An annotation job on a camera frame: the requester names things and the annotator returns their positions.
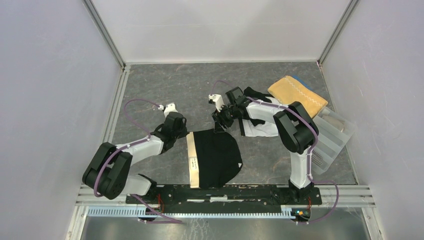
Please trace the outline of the black underwear beige waistband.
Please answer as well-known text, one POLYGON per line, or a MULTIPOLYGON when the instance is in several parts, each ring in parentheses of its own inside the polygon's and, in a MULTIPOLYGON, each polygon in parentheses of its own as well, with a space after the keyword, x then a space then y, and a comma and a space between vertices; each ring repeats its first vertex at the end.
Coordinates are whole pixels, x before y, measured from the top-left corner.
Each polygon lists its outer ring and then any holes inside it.
POLYGON ((237 141, 227 132, 213 129, 189 132, 186 142, 192 189, 221 188, 243 167, 237 141))

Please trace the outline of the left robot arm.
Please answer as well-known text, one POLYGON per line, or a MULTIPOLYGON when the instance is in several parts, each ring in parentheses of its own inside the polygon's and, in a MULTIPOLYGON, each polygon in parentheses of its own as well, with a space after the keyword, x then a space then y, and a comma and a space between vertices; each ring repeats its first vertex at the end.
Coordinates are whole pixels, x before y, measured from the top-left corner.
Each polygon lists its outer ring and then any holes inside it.
POLYGON ((188 134, 186 124, 187 119, 181 113, 170 112, 164 123, 142 139, 118 145, 102 143, 82 175, 83 184, 96 197, 113 200, 121 194, 137 194, 145 204, 153 203, 157 198, 157 190, 152 187, 154 181, 143 174, 130 176, 130 168, 171 149, 188 134))

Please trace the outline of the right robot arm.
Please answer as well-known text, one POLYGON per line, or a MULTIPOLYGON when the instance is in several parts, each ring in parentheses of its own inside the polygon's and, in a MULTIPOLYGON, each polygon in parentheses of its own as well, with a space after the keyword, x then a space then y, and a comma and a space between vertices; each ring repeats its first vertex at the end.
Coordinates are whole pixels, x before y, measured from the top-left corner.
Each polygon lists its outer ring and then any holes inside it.
POLYGON ((208 102, 215 106, 212 118, 217 132, 225 132, 235 120, 261 120, 276 126, 278 136, 290 151, 291 174, 289 199, 302 204, 314 188, 311 174, 312 151, 319 130, 304 106, 294 101, 289 105, 274 104, 244 95, 239 87, 226 93, 229 104, 220 94, 210 94, 208 102))

